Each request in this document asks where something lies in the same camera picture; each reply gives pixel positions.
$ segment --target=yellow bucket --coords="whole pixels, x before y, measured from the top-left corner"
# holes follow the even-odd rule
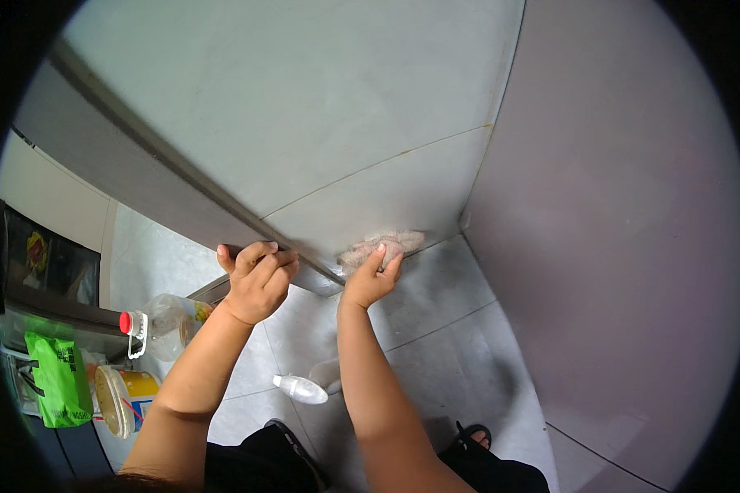
[[[96,400],[104,423],[122,439],[143,426],[161,383],[153,373],[114,369],[103,364],[94,375]]]

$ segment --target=woman's right hand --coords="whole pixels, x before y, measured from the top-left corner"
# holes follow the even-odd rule
[[[227,246],[220,244],[217,261],[230,274],[230,292],[220,305],[226,305],[236,320],[249,326],[279,308],[288,296],[290,280],[299,271],[296,251],[278,251],[277,242],[250,244],[236,260],[230,258]]]
[[[380,300],[395,289],[395,282],[400,279],[400,262],[403,261],[403,254],[401,253],[390,260],[384,272],[379,272],[385,254],[386,245],[380,243],[365,263],[356,269],[348,281],[345,282],[340,304],[353,303],[366,310],[375,301]]]

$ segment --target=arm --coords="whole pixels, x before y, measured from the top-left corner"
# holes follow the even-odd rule
[[[202,488],[208,426],[230,374],[252,328],[285,300],[299,268],[296,253],[273,242],[249,245],[235,262],[219,245],[217,260],[230,274],[230,292],[170,369],[120,472]]]
[[[375,491],[473,491],[436,457],[419,415],[375,338],[367,310],[395,288],[402,255],[378,269],[381,244],[345,283],[337,345],[345,405]]]

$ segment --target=person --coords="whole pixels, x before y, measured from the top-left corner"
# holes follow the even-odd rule
[[[490,451],[481,425],[463,429],[441,454],[433,450],[416,409],[403,392],[375,338],[369,307],[395,288],[402,254],[379,271],[380,244],[345,282],[337,311],[342,391],[365,475],[373,491],[548,491],[542,473]],[[112,480],[85,491],[286,491],[316,492],[330,479],[294,433],[279,420],[241,445],[207,442],[208,427],[236,361],[255,325],[285,301],[299,269],[295,251],[256,242],[235,260],[225,245],[217,260],[230,291],[180,355],[145,417],[134,447]]]

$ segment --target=floor tile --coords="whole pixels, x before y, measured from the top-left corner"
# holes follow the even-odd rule
[[[350,245],[384,231],[424,231],[423,248],[441,242],[459,232],[489,133],[476,129],[395,156],[265,220],[334,270]]]
[[[404,260],[395,291],[370,307],[382,349],[390,350],[495,300],[463,235]]]
[[[110,306],[139,310],[159,294],[187,296],[224,274],[214,251],[153,222],[112,264]]]
[[[135,365],[136,368],[150,371],[164,380],[168,371],[173,367],[173,362],[160,361],[146,353],[137,360]],[[263,324],[259,323],[238,357],[225,390],[225,399],[276,388],[271,382],[271,377],[278,373],[277,368],[266,331]]]
[[[285,423],[307,451],[317,457],[291,400],[278,389],[222,401],[211,420],[208,441],[219,445],[239,445],[271,418]]]
[[[111,263],[117,262],[132,245],[132,242],[144,233],[154,222],[138,212],[133,211],[122,203],[118,203],[118,212],[115,215],[115,227]]]
[[[661,490],[628,474],[592,453],[561,431],[548,427],[562,493],[660,493]]]
[[[332,479],[336,491],[369,491],[354,426],[345,409],[342,392],[322,405],[294,402],[319,464]]]
[[[282,375],[307,376],[337,356],[337,303],[291,286],[282,306],[264,321]]]
[[[523,4],[102,0],[64,37],[139,118],[265,215],[493,123]]]
[[[485,338],[484,334],[493,336]],[[493,453],[539,468],[557,491],[540,405],[498,302],[391,350],[387,357],[419,409],[433,446],[454,438],[455,420],[483,423]]]

